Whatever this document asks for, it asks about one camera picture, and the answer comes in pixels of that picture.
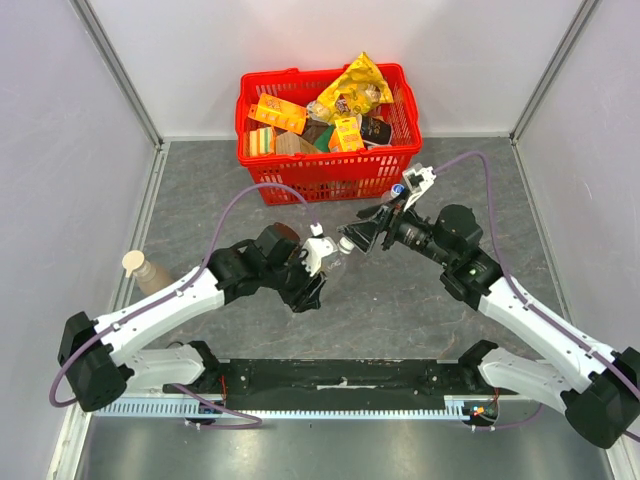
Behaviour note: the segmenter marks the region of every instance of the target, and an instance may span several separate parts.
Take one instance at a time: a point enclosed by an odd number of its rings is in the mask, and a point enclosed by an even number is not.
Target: beige cylinder
[[[153,295],[173,283],[169,272],[156,263],[150,262],[140,250],[131,250],[122,258],[122,266],[129,278],[133,275],[140,291],[146,296]]]

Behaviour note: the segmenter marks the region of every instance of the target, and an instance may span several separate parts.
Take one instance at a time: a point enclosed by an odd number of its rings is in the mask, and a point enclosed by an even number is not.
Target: robotic arm
[[[95,320],[81,312],[67,320],[58,354],[60,365],[91,337],[118,325],[118,320],[132,311],[141,311],[135,321],[106,334],[69,368],[67,380],[81,408],[87,412],[99,410],[125,391],[149,392],[166,384],[187,385],[201,378],[215,378],[203,375],[206,371],[215,372],[218,366],[204,342],[191,342],[176,349],[143,347],[187,320],[253,295],[261,287],[276,290],[294,312],[320,308],[323,269],[337,254],[337,247],[318,230],[314,233],[301,245],[291,228],[275,223],[255,240],[215,250],[207,268],[187,289],[180,287],[199,267],[123,310]],[[171,299],[150,308],[174,292]]]
[[[521,302],[500,265],[479,247],[483,232],[471,209],[448,205],[430,223],[414,207],[433,184],[432,170],[416,165],[403,175],[408,189],[387,203],[358,212],[360,221],[338,230],[364,253],[385,233],[383,250],[398,242],[442,265],[440,280],[453,298],[504,325],[549,362],[527,360],[483,340],[460,363],[493,387],[521,393],[564,414],[591,443],[611,447],[640,414],[640,403],[594,355],[599,353],[638,385],[640,354],[633,348],[620,354],[589,337],[511,279],[526,298]],[[543,320],[535,307],[584,340],[590,351]]]

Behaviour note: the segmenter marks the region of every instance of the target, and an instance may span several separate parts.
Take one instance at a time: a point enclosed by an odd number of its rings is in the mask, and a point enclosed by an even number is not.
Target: orange box
[[[307,123],[306,108],[267,93],[260,95],[257,105],[251,105],[247,116],[298,135],[302,134]]]
[[[355,117],[339,118],[336,129],[329,140],[331,152],[355,152],[364,148],[358,119]]]

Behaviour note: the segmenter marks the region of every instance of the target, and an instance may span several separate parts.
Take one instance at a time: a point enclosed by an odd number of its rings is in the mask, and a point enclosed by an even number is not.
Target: floor
[[[439,165],[471,149],[491,159],[499,241],[521,283],[559,311],[542,246],[506,139],[427,139],[416,161]],[[145,245],[177,278],[204,255],[221,210],[251,179],[234,142],[174,143]],[[458,202],[487,225],[484,176],[469,162],[439,178],[418,211],[437,216]],[[325,232],[370,200],[314,204]],[[220,246],[255,238],[271,222],[307,232],[299,205],[265,207],[258,194],[232,212]],[[491,251],[488,239],[483,246]],[[342,289],[321,310],[293,315],[271,291],[202,315],[158,339],[165,347],[205,340],[221,358],[456,359],[482,338],[518,354],[535,353],[501,326],[447,296],[440,268],[396,246],[354,254]],[[141,298],[134,292],[132,301]],[[531,415],[530,402],[502,402],[501,421]],[[605,453],[545,409],[524,428],[472,434],[460,423],[382,420],[271,420],[259,431],[198,432],[178,419],[96,418],[76,480],[210,478],[320,480],[378,478],[612,479]]]
[[[499,242],[513,272],[535,296],[559,311],[559,304],[530,206],[508,139],[425,139],[415,161],[439,165],[471,149],[484,151],[493,169]],[[220,212],[240,189],[252,184],[238,164],[235,142],[173,143],[144,247],[175,278],[197,265]],[[436,217],[449,203],[473,208],[487,226],[481,163],[468,161],[443,174],[419,202],[417,211]],[[372,200],[316,203],[327,234],[355,219]],[[280,221],[302,237],[309,218],[299,205],[267,207],[258,193],[245,197],[230,215],[220,239],[228,246],[255,238]],[[483,246],[491,251],[488,234]],[[339,291],[319,311],[292,314],[273,291],[240,299],[202,315],[152,344],[205,340],[221,358],[440,358],[457,359],[485,338],[517,354],[535,356],[505,328],[450,298],[439,281],[441,268],[401,245],[370,256],[349,258]],[[134,292],[133,300],[141,298]]]

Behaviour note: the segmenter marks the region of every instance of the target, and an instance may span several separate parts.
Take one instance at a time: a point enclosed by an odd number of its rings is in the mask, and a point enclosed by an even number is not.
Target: red plastic basket
[[[249,156],[249,132],[260,123],[247,117],[251,104],[260,94],[268,93],[298,105],[306,106],[333,82],[348,65],[336,70],[300,72],[290,68],[280,72],[249,73],[241,80],[236,106],[238,160],[246,167],[255,183],[278,182],[293,187],[310,202],[379,197],[396,183],[422,148],[418,128],[418,109],[402,67],[395,63],[378,67],[393,92],[394,103],[381,105],[382,115],[393,126],[392,145],[357,152],[316,155]],[[267,205],[296,203],[284,190],[260,189]]]

